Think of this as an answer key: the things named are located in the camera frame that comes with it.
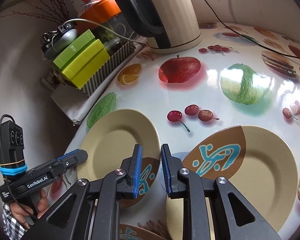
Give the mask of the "checkered shirt sleeve forearm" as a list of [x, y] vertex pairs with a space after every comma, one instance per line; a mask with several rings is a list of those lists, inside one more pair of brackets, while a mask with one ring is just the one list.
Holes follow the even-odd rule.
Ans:
[[20, 240], [23, 237], [26, 230], [12, 216], [8, 204], [3, 204], [2, 220], [4, 233], [10, 240]]

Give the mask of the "person's left hand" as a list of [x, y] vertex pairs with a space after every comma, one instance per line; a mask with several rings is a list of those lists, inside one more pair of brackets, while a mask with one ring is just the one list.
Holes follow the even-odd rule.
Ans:
[[[17, 203], [11, 202], [9, 204], [10, 211], [12, 216], [21, 224], [25, 229], [29, 229], [29, 224], [26, 221], [26, 217], [29, 216]], [[40, 190], [40, 201], [37, 204], [38, 216], [37, 218], [42, 217], [42, 215], [49, 209], [49, 200], [46, 196], [44, 189]]]

